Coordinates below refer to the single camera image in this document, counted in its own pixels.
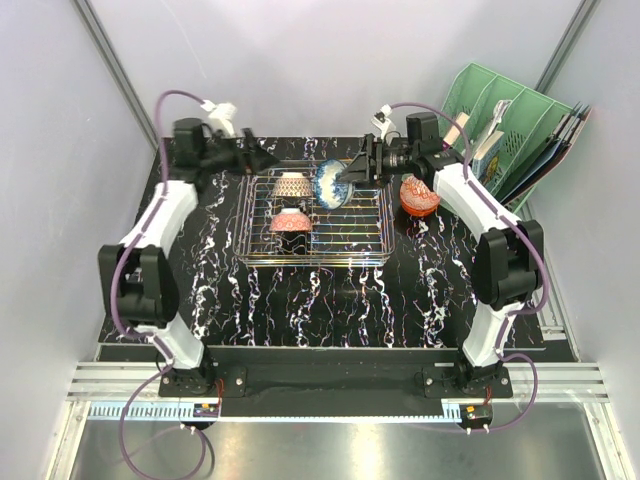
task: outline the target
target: gray wall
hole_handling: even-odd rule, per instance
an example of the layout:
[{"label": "gray wall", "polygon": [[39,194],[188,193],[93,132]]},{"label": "gray wall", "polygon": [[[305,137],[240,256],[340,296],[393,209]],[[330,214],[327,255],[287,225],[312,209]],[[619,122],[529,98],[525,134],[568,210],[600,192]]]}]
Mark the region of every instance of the gray wall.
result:
[{"label": "gray wall", "polygon": [[[578,0],[93,0],[149,111],[168,88],[257,135],[360,135],[385,103],[440,104],[478,61],[534,85]],[[198,113],[167,104],[171,119]]]},{"label": "gray wall", "polygon": [[104,315],[96,255],[132,225],[151,150],[70,1],[0,7],[0,478],[41,478]]},{"label": "gray wall", "polygon": [[640,471],[640,35],[637,0],[601,2],[550,94],[594,106],[533,195],[582,356],[600,363]]}]

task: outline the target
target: red bowl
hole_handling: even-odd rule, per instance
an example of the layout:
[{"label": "red bowl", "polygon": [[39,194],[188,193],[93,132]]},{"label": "red bowl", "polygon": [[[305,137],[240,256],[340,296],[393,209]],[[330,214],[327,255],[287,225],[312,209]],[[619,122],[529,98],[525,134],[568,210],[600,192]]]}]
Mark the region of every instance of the red bowl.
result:
[{"label": "red bowl", "polygon": [[311,220],[297,208],[283,208],[271,219],[272,232],[310,232]]},{"label": "red bowl", "polygon": [[425,217],[438,208],[440,196],[411,175],[400,187],[400,204],[409,215]]}]

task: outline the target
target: blue patterned dish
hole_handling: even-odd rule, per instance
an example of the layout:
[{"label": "blue patterned dish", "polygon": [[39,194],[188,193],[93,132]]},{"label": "blue patterned dish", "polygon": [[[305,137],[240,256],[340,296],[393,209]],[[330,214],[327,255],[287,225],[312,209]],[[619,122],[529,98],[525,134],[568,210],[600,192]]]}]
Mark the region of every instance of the blue patterned dish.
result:
[{"label": "blue patterned dish", "polygon": [[350,183],[338,183],[336,177],[347,166],[340,160],[327,160],[318,165],[313,179],[313,193],[321,207],[335,210],[351,200],[355,187]]}]

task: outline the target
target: metal wire rack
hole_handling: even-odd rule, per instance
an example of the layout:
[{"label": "metal wire rack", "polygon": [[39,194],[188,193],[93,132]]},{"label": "metal wire rack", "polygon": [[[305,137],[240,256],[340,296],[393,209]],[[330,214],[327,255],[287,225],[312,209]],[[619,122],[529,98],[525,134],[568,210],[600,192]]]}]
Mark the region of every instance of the metal wire rack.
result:
[{"label": "metal wire rack", "polygon": [[[284,171],[313,180],[316,160],[286,160],[266,175],[244,177],[236,215],[233,249],[248,266],[382,266],[395,248],[391,185],[356,189],[351,201],[326,210],[315,198],[273,195]],[[313,224],[311,233],[270,231],[271,219],[284,206],[296,206]]]}]

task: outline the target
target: black marble surface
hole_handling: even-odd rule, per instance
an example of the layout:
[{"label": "black marble surface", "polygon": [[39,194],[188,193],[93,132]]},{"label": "black marble surface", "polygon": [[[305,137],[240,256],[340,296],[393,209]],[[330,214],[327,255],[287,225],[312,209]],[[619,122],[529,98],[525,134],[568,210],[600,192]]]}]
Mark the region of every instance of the black marble surface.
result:
[{"label": "black marble surface", "polygon": [[[267,138],[281,159],[351,158],[358,138]],[[140,213],[159,181],[156,163]],[[299,347],[458,347],[475,312],[469,271],[475,240],[460,219],[439,208],[408,216],[394,179],[396,248],[381,268],[247,268],[233,253],[241,179],[212,178],[185,222],[169,262],[180,314],[208,345]],[[106,319],[103,343],[125,343]],[[518,317],[508,346],[541,348],[535,316]]]}]

